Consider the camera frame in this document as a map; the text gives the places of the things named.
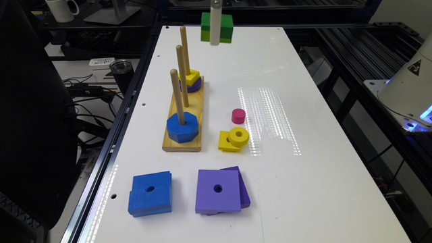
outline white table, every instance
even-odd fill
[[[410,242],[282,28],[235,28],[218,47],[200,42],[199,27],[187,32],[190,66],[205,77],[202,151],[161,148],[181,43],[178,27],[164,27],[80,242]],[[235,127],[239,107],[249,145],[222,152],[219,131]],[[235,165],[250,207],[196,214],[198,170]],[[132,177],[167,170],[172,213],[129,215]]]

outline wooden dowel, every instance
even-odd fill
[[[170,71],[170,74],[171,74],[171,82],[173,83],[175,105],[177,106],[178,123],[180,125],[184,125],[185,122],[184,122],[183,105],[182,105],[182,98],[180,94],[180,85],[178,84],[177,70],[172,69]]]
[[[182,36],[184,71],[186,75],[190,75],[188,37],[186,36],[186,27],[180,27],[180,34]]]
[[[186,84],[186,74],[184,73],[184,60],[183,60],[183,50],[181,45],[177,45],[177,62],[178,69],[180,72],[180,82],[182,83],[182,97],[183,97],[183,105],[185,107],[189,107],[189,99],[188,99],[188,86]]]

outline metal frame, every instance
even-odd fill
[[[145,51],[142,54],[140,63],[136,68],[135,75],[131,81],[130,88],[128,89],[123,102],[118,111],[118,115],[114,120],[113,126],[111,127],[110,133],[103,145],[101,153],[94,166],[93,172],[91,173],[87,184],[82,192],[82,196],[78,201],[77,207],[72,215],[72,218],[67,225],[66,231],[61,239],[61,243],[77,242],[81,233],[84,229],[84,224],[87,219],[87,215],[90,212],[91,206],[97,197],[100,185],[106,183],[107,176],[109,175],[115,158],[122,143],[124,134],[128,128],[132,111],[136,105],[136,101],[143,85],[142,80],[146,76],[149,68],[151,57],[156,47],[157,40],[162,25],[155,23],[150,33],[150,37],[147,40]]]
[[[265,1],[255,1],[258,6],[232,7],[224,2],[224,14],[231,14],[238,24],[362,24],[368,23],[377,11],[381,0],[368,0],[365,6],[338,5],[297,5],[267,6]],[[181,21],[187,24],[200,24],[201,13],[206,7],[172,7],[169,0],[158,0],[161,21]]]

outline yellow square block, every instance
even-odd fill
[[[190,70],[190,74],[186,75],[186,84],[188,86],[194,85],[194,83],[200,78],[200,72],[196,70]]]
[[[240,147],[236,147],[230,143],[228,140],[228,135],[230,132],[221,131],[219,135],[219,149],[222,151],[228,151],[228,152],[239,152]]]

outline purple ring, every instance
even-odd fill
[[[194,83],[194,85],[188,87],[188,92],[195,92],[201,88],[203,85],[203,80],[201,80],[201,77]],[[180,82],[180,91],[182,91],[182,83]]]

